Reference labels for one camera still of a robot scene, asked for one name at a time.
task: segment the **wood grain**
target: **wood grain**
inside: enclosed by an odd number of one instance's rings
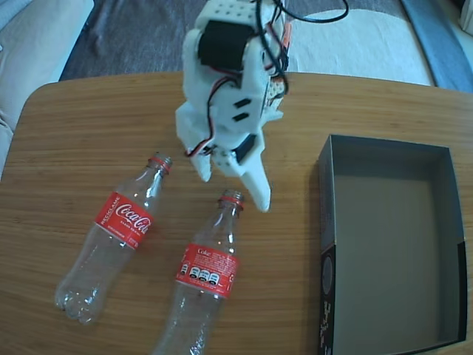
[[[330,133],[452,148],[467,253],[473,243],[473,97],[431,87],[292,75],[285,117],[265,127],[270,213],[242,213],[239,270],[207,354],[315,354],[319,318],[316,161]],[[174,134],[180,73],[64,81],[27,102],[0,184],[0,353],[148,354],[163,329],[180,257],[225,187],[202,183]],[[174,158],[158,227],[110,291],[100,321],[82,326],[53,304],[110,190],[159,149]],[[469,267],[472,284],[472,268]],[[469,292],[470,310],[472,293]],[[434,354],[472,354],[468,341]]]

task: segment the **plastic bottle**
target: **plastic bottle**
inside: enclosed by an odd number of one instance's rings
[[[234,233],[242,207],[241,193],[225,191],[217,212],[188,245],[176,274],[171,314],[153,355],[204,354],[237,271]]]
[[[171,158],[156,153],[146,168],[110,195],[86,236],[71,271],[59,283],[55,304],[82,324],[98,318],[107,290],[153,222]]]

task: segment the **open box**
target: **open box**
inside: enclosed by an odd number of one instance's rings
[[[466,254],[449,149],[331,135],[319,174],[319,354],[463,341]]]

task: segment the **red label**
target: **red label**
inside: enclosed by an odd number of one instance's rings
[[[95,222],[136,249],[153,223],[153,217],[130,199],[113,192]]]
[[[228,298],[237,268],[237,258],[191,243],[184,253],[176,280]]]

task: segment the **nutrition label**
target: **nutrition label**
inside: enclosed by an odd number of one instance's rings
[[[213,248],[189,244],[176,280],[227,298],[230,296],[238,259]]]

